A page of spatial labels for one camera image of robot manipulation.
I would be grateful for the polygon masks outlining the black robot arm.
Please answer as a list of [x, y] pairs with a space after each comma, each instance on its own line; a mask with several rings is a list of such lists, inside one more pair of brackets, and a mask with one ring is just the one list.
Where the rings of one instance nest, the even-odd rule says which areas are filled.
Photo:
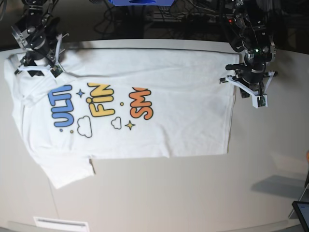
[[53, 18], [55, 0], [24, 0], [24, 14], [12, 26], [12, 35], [25, 56], [20, 70], [29, 72], [57, 70], [62, 34], [57, 32], [60, 19]]
[[225, 69], [235, 71], [232, 79], [251, 90], [263, 90], [266, 67], [275, 59], [276, 46], [262, 9], [255, 0], [221, 0], [219, 18], [232, 49], [245, 52], [242, 63]]

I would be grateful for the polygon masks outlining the blue robot base block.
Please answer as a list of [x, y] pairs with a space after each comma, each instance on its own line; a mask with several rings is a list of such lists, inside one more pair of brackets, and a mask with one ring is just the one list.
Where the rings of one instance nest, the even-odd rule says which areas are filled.
[[174, 0], [110, 0], [109, 3], [114, 6], [171, 6]]

